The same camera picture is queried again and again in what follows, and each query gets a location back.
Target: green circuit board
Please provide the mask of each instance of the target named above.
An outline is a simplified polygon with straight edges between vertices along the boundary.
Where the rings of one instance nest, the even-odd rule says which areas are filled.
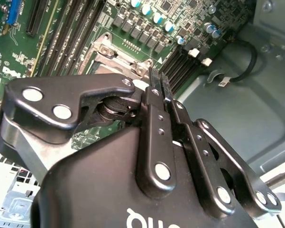
[[[253,8],[243,2],[0,0],[0,104],[4,85],[14,78],[96,72],[99,63],[94,58],[99,53],[91,50],[104,34],[110,34],[115,48],[112,57],[128,67],[149,59],[153,67],[160,69],[179,45],[179,37],[181,45],[194,41],[203,57],[214,59],[230,34],[237,32],[252,15]],[[148,14],[143,11],[146,5]],[[17,13],[13,20],[12,12]],[[160,14],[159,21],[155,14]],[[219,36],[213,38],[207,33],[205,23],[214,26]],[[79,133],[73,147],[80,149],[117,129],[115,123]]]

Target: surface mount chip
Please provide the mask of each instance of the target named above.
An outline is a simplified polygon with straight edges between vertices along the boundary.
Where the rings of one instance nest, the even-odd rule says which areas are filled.
[[[126,20],[122,25],[122,30],[125,32],[129,32],[132,26],[133,22],[131,22],[130,20]]]
[[[116,25],[117,27],[120,27],[123,23],[124,17],[120,14],[117,15],[117,17],[113,21],[113,25]]]
[[[164,47],[165,47],[164,43],[158,42],[158,44],[156,45],[155,51],[157,53],[160,53]]]
[[[146,43],[147,42],[147,39],[149,38],[149,34],[147,33],[147,32],[143,32],[142,34],[141,34],[141,36],[140,36],[140,38],[139,38],[139,41],[141,42],[141,43]]]
[[[157,43],[157,40],[154,37],[151,37],[147,42],[147,46],[149,48],[153,48],[156,43]]]
[[[137,39],[140,33],[141,33],[141,29],[138,26],[135,26],[131,31],[131,37]]]
[[[168,10],[170,9],[170,7],[171,7],[171,4],[170,4],[168,1],[166,1],[165,3],[163,3],[162,6],[161,6],[161,8],[162,8],[163,10],[165,10],[165,11],[168,11]]]

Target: silver rivet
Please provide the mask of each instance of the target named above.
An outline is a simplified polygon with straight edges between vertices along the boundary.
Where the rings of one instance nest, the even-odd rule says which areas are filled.
[[[223,187],[218,187],[217,193],[223,202],[231,203],[231,197],[230,197],[229,193]]]
[[[209,14],[214,14],[216,12],[216,6],[209,7]]]
[[[275,199],[274,196],[272,196],[270,193],[267,194],[267,197],[269,198],[269,200],[271,201],[271,203],[273,203],[275,206],[277,206],[277,200]]]
[[[203,150],[203,154],[204,154],[205,156],[209,156],[209,152],[206,151],[206,150]]]
[[[152,89],[152,92],[153,92],[153,94],[155,94],[155,95],[159,96],[159,92],[158,92],[158,90],[156,90],[156,89]]]
[[[284,59],[284,57],[283,57],[282,55],[276,55],[276,58],[277,58],[279,61],[281,61],[281,60]]]
[[[164,164],[161,163],[157,163],[155,165],[155,172],[160,179],[165,181],[167,181],[171,177],[170,170]]]
[[[262,46],[261,52],[266,53],[266,52],[269,52],[271,49],[272,49],[271,45],[266,44],[266,45]]]
[[[160,135],[164,135],[164,134],[165,134],[165,131],[160,128],[160,129],[158,130],[158,133],[159,133]]]
[[[202,124],[205,128],[209,129],[209,126],[207,125],[207,123],[205,121],[203,121]]]
[[[22,95],[28,101],[40,101],[43,98],[42,93],[34,88],[23,90]]]
[[[180,108],[180,109],[183,109],[183,108],[184,108],[183,105],[182,105],[180,102],[178,102],[178,101],[176,102],[176,105],[177,105],[177,107]]]
[[[63,105],[57,105],[53,108],[53,113],[59,119],[67,120],[72,116],[71,110]]]
[[[269,13],[271,12],[273,9],[273,3],[271,1],[266,1],[263,5],[262,5],[262,11],[264,13]]]
[[[123,84],[125,84],[126,86],[131,86],[131,85],[132,85],[132,84],[131,84],[131,81],[128,80],[127,78],[124,78],[124,79],[122,80],[122,82],[123,82]]]
[[[266,198],[261,192],[257,191],[256,196],[262,204],[267,204]]]

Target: black cable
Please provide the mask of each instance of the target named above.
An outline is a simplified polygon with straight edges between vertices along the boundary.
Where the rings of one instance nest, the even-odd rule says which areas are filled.
[[[284,224],[283,220],[281,219],[280,215],[277,215],[277,219],[278,219],[278,221],[280,222],[280,225],[281,225],[283,228],[285,228],[285,224]]]
[[[246,77],[249,76],[249,74],[252,72],[253,68],[255,67],[256,61],[257,61],[257,50],[254,47],[254,45],[252,45],[251,43],[244,41],[244,40],[240,40],[240,39],[233,39],[231,40],[232,43],[238,44],[240,46],[243,46],[245,48],[248,48],[251,52],[251,61],[247,67],[247,69],[238,77],[234,77],[230,79],[230,82],[239,82],[243,79],[245,79]]]

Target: black ram slot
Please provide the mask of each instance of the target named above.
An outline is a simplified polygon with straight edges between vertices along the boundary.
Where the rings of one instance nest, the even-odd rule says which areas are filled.
[[[34,37],[38,31],[45,12],[47,1],[35,0],[29,13],[26,32],[28,35]]]
[[[89,13],[91,12],[91,10],[93,10],[93,1],[90,1],[89,5],[84,9],[84,12],[80,14],[80,17],[78,19],[79,26],[77,26],[76,30],[74,32],[72,32],[73,36],[71,38],[71,42],[68,43],[68,45],[64,51],[64,55],[63,55],[62,59],[60,60],[60,64],[56,70],[57,74],[60,74],[62,72],[62,70],[65,68],[65,66],[67,64],[67,60],[68,60],[72,50],[74,49],[78,39],[81,37],[81,34],[84,31],[84,27],[86,27],[85,22],[87,21],[87,19],[89,17]]]
[[[191,65],[190,68],[187,69],[187,71],[180,75],[179,78],[174,82],[174,86],[172,87],[172,92],[175,94],[184,84],[185,82],[194,74],[196,70],[198,70],[200,67],[200,63],[198,61],[195,61]]]
[[[75,0],[72,3],[71,15],[69,17],[67,17],[67,21],[64,24],[63,28],[61,29],[60,35],[59,35],[57,43],[56,43],[56,47],[54,48],[54,51],[53,51],[52,56],[51,56],[50,66],[49,66],[47,73],[46,73],[46,75],[48,75],[48,76],[53,76],[52,74],[53,74],[53,71],[55,69],[55,66],[57,64],[59,64],[58,58],[60,57],[60,54],[62,52],[64,41],[66,40],[70,30],[72,29],[72,23],[75,20],[76,14],[77,14],[78,10],[80,9],[82,2],[85,2],[85,0]]]
[[[176,94],[200,65],[199,60],[189,56],[185,50],[178,47],[163,64],[160,73],[167,75],[172,94]]]
[[[68,0],[68,1],[65,1],[63,2],[63,6],[62,6],[62,9],[61,9],[61,12],[59,14],[59,18],[56,22],[56,28],[55,28],[55,32],[54,34],[51,36],[50,38],[50,45],[47,47],[46,49],[46,52],[44,54],[44,57],[42,58],[42,60],[40,61],[40,64],[39,64],[39,69],[38,69],[38,73],[37,73],[37,77],[40,77],[40,76],[43,76],[43,72],[45,70],[45,67],[46,67],[46,64],[47,64],[47,61],[48,61],[48,58],[49,58],[49,53],[55,43],[55,38],[58,36],[60,30],[60,25],[61,25],[61,21],[63,19],[63,16],[64,14],[67,12],[67,6],[69,5],[70,2],[72,2],[73,0]]]
[[[89,24],[87,26],[87,28],[84,30],[84,33],[83,33],[83,36],[82,36],[82,39],[80,40],[80,43],[78,45],[78,47],[76,48],[76,52],[74,54],[74,57],[73,57],[73,60],[66,72],[66,74],[70,74],[72,73],[72,71],[74,70],[75,66],[76,66],[76,62],[78,60],[78,58],[80,57],[81,55],[81,52],[84,48],[84,46],[86,45],[86,42],[87,40],[89,39],[90,35],[91,35],[91,31],[93,31],[94,29],[94,26],[105,6],[105,3],[106,3],[106,0],[99,0],[97,2],[97,5],[95,6],[95,9],[93,10],[92,12],[92,17],[89,21]]]

